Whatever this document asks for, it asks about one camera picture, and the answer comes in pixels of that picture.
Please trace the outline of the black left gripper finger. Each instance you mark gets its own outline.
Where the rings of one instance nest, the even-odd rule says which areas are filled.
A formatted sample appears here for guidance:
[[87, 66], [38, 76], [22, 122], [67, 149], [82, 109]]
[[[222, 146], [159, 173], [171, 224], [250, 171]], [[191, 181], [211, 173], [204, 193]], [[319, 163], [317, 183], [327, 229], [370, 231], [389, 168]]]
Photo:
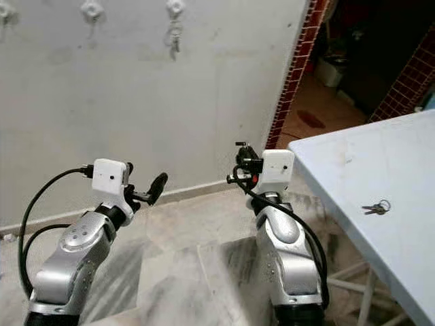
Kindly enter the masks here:
[[169, 176], [166, 172], [159, 174], [150, 184], [149, 190], [146, 191], [146, 202], [149, 206], [155, 205], [164, 192]]

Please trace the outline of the pale blue plastic table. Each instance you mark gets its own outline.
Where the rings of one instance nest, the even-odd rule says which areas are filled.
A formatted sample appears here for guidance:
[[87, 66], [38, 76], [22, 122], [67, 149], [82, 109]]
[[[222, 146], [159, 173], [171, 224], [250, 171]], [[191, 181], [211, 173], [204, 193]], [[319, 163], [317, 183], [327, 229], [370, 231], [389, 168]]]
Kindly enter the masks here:
[[[302, 177], [416, 326], [435, 326], [435, 111], [292, 141]], [[386, 199], [391, 210], [366, 215]]]

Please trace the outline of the white bucket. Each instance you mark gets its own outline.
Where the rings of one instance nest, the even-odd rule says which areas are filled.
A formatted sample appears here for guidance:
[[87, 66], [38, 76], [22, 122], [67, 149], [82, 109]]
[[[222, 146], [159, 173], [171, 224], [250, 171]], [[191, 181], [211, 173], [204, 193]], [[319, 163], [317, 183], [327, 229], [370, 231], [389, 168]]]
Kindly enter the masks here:
[[336, 88], [344, 75], [347, 59], [339, 56], [320, 56], [315, 67], [318, 81], [329, 88]]

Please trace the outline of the white table leg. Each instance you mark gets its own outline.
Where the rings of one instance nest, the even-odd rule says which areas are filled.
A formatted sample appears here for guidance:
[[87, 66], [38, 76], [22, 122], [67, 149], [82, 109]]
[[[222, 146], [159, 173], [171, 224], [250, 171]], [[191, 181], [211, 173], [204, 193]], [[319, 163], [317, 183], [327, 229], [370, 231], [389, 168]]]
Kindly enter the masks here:
[[369, 268], [366, 276], [366, 284], [362, 292], [362, 301], [360, 302], [360, 311], [358, 311], [358, 319], [356, 326], [367, 326], [370, 308], [372, 308], [372, 298], [374, 295], [376, 276], [374, 270]]

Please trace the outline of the white wall hook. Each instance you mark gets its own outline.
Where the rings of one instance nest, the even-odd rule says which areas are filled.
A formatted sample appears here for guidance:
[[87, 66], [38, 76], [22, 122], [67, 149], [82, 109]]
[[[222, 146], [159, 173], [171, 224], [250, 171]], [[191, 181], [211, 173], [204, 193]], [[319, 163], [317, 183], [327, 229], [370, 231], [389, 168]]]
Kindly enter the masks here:
[[103, 8], [102, 4], [97, 2], [97, 0], [85, 0], [79, 10], [91, 24], [95, 24], [95, 22], [99, 21], [99, 18], [103, 15], [103, 12], [105, 12], [105, 8]]
[[180, 18], [185, 9], [186, 3], [184, 3], [184, 0], [166, 1], [166, 10], [168, 11], [171, 20], [177, 20]]
[[16, 15], [16, 9], [8, 0], [0, 0], [0, 20], [4, 24]]

